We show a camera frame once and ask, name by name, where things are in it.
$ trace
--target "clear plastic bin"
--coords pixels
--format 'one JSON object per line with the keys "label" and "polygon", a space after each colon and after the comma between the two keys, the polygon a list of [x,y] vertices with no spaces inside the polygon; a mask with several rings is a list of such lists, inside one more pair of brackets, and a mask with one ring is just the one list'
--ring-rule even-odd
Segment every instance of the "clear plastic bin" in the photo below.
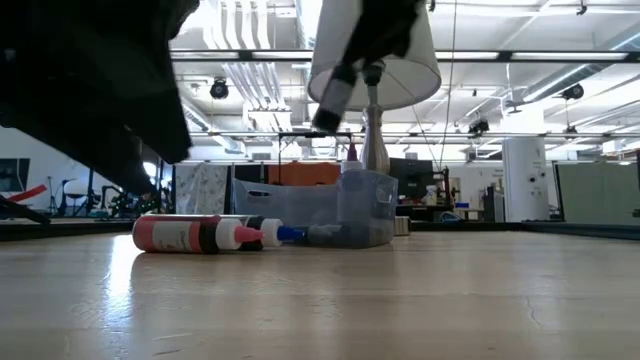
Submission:
{"label": "clear plastic bin", "polygon": [[236,214],[280,219],[286,226],[311,226],[336,221],[334,185],[279,186],[233,180]]}
{"label": "clear plastic bin", "polygon": [[304,228],[306,244],[365,248],[393,239],[398,180],[390,176],[349,170],[336,185],[233,184],[236,213]]}

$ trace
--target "ceiling beam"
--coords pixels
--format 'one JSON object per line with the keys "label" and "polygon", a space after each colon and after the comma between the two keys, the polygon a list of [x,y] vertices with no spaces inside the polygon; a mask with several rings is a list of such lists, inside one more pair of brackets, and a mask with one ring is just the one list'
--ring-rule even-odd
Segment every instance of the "ceiling beam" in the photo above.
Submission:
{"label": "ceiling beam", "polygon": [[[311,62],[313,50],[172,50],[175,63]],[[640,51],[436,50],[440,63],[640,64]]]}

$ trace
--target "white lamp shade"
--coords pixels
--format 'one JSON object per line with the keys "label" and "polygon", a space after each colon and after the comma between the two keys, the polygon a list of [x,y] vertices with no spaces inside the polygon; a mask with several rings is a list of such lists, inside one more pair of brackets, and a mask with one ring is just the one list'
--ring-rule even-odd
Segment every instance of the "white lamp shade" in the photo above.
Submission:
{"label": "white lamp shade", "polygon": [[[361,14],[360,3],[361,0],[323,1],[308,85],[309,96],[317,102],[322,98],[333,68],[342,59]],[[414,105],[438,91],[442,77],[433,49],[426,6],[419,9],[411,31],[411,47],[405,58],[392,55],[383,61],[386,69],[378,84],[378,105],[384,110]],[[361,111],[368,105],[367,88],[360,77],[347,110]]]}

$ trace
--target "white bottle cap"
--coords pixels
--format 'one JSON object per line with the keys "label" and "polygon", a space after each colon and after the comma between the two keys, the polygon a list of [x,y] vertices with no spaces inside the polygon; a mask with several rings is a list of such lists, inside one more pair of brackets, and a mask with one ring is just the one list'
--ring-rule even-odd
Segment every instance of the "white bottle cap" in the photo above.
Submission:
{"label": "white bottle cap", "polygon": [[236,228],[242,226],[240,220],[222,219],[216,224],[216,244],[220,250],[238,250],[242,245],[236,242]]}
{"label": "white bottle cap", "polygon": [[277,247],[282,245],[278,239],[278,228],[282,226],[282,221],[278,219],[264,219],[260,225],[260,231],[264,234],[262,245],[267,247]]}

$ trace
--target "desk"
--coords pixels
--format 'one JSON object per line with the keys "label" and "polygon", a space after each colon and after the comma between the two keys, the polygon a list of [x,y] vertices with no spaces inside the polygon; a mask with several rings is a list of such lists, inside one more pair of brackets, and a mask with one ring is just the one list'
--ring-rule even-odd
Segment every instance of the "desk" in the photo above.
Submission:
{"label": "desk", "polygon": [[0,243],[0,254],[3,359],[638,354],[636,242],[428,232],[367,250],[190,256],[140,254],[122,234]]}
{"label": "desk", "polygon": [[398,205],[396,206],[396,216],[408,216],[411,220],[436,222],[435,215],[437,213],[452,210],[452,206],[443,205]]}

